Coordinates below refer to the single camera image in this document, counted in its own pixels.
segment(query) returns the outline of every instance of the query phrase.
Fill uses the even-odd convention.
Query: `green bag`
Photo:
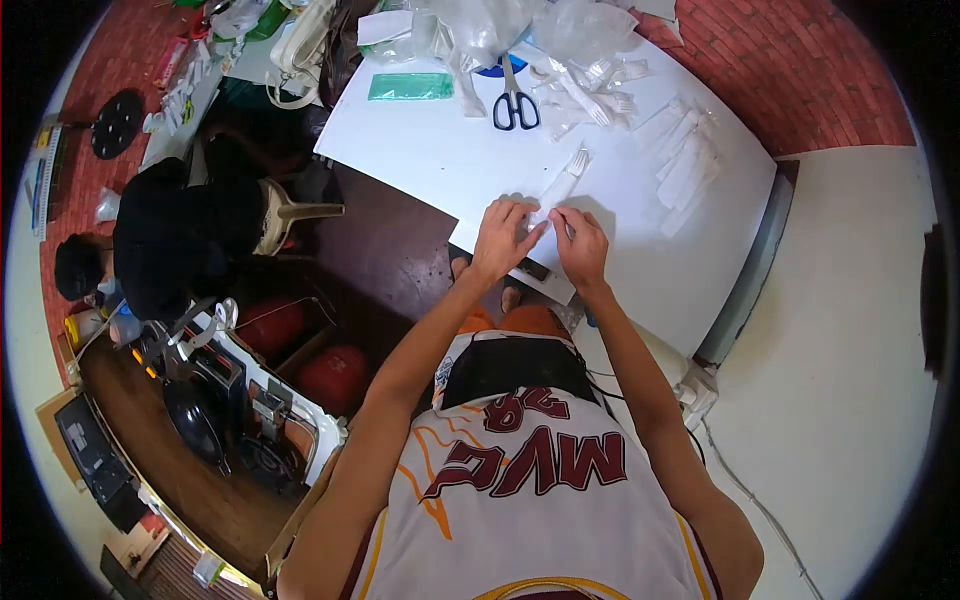
[[[442,100],[453,97],[449,73],[377,73],[367,100]]]

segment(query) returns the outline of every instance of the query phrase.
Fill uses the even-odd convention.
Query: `plastic chair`
[[[267,214],[263,219],[263,237],[256,245],[254,254],[273,256],[283,247],[290,226],[301,219],[340,217],[344,214],[342,204],[301,204],[290,200],[290,195],[276,181],[259,180],[263,197],[267,199]]]

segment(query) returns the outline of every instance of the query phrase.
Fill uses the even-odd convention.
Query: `black hair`
[[[100,247],[86,235],[74,233],[57,246],[54,281],[60,295],[71,302],[97,289],[104,278]]]

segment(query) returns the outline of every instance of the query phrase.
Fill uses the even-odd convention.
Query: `brick wall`
[[[150,79],[170,38],[187,31],[187,21],[193,11],[172,6],[154,8],[155,3],[156,0],[113,0],[67,91],[62,120],[93,121],[110,96],[128,87],[143,95],[146,110],[158,109],[159,96]],[[47,239],[40,244],[43,305],[51,343],[63,332],[63,317],[70,308],[54,283],[57,245],[71,233],[113,230],[112,222],[98,227],[93,224],[100,189],[123,190],[143,160],[147,137],[139,133],[130,148],[113,160],[101,160],[93,155],[89,131],[69,132],[65,138],[66,161],[59,188],[51,194]],[[57,363],[65,386],[59,356]]]
[[[828,0],[677,0],[681,45],[638,30],[700,78],[772,156],[914,145],[897,89],[866,37]]]

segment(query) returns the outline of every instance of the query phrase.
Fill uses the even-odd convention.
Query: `hand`
[[[494,200],[487,207],[469,269],[480,275],[488,288],[519,264],[543,235],[546,221],[537,225],[522,241],[516,240],[520,221],[532,210],[537,207],[513,200]]]
[[[603,277],[610,242],[600,224],[588,212],[569,206],[557,206],[547,215],[557,231],[557,253],[566,278],[581,296],[602,290],[607,281]],[[573,230],[573,237],[567,234]]]

